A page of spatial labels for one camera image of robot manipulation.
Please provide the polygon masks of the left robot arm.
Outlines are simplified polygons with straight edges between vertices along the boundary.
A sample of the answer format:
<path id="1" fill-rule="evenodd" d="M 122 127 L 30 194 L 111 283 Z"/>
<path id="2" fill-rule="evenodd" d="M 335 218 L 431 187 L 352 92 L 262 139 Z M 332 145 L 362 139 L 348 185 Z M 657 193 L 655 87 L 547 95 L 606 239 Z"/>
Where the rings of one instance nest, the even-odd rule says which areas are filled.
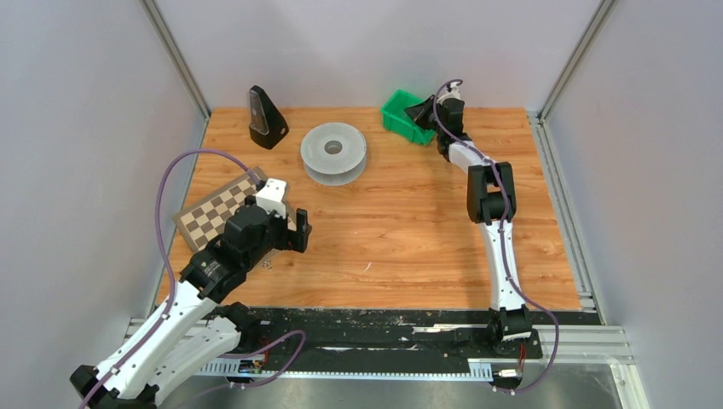
<path id="1" fill-rule="evenodd" d="M 246 281 L 271 251 L 306 251 L 312 227 L 304 209 L 296 227 L 276 210 L 243 204 L 224 230 L 196 252 L 174 291 L 116 352 L 70 376 L 82 408 L 157 408 L 202 366 L 236 348 L 250 353 L 260 343 L 258 320 L 236 302 L 200 333 L 184 336 Z"/>

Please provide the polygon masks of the grey perforated cable spool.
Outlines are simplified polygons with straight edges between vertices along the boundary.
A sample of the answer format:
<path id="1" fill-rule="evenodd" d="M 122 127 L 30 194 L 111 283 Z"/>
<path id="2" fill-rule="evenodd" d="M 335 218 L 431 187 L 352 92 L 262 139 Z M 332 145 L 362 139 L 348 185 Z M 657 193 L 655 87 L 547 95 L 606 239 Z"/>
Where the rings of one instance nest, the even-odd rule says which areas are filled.
<path id="1" fill-rule="evenodd" d="M 350 124 L 331 122 L 310 130 L 300 145 L 307 175 L 324 186 L 338 187 L 356 180 L 367 165 L 367 143 Z"/>

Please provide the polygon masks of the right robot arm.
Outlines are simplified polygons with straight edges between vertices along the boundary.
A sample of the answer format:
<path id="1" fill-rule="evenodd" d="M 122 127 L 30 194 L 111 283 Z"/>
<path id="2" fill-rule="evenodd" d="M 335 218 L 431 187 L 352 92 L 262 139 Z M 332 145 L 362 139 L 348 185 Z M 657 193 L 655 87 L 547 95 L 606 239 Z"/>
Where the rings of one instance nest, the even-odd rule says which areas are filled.
<path id="1" fill-rule="evenodd" d="M 480 231 L 489 264 L 487 344 L 495 354 L 509 355 L 533 332 L 512 244 L 512 218 L 517 209 L 512 166 L 482 153 L 463 131 L 462 100 L 449 97 L 438 102 L 430 96 L 404 112 L 421 129 L 435 131 L 437 151 L 466 173 L 467 214 Z"/>

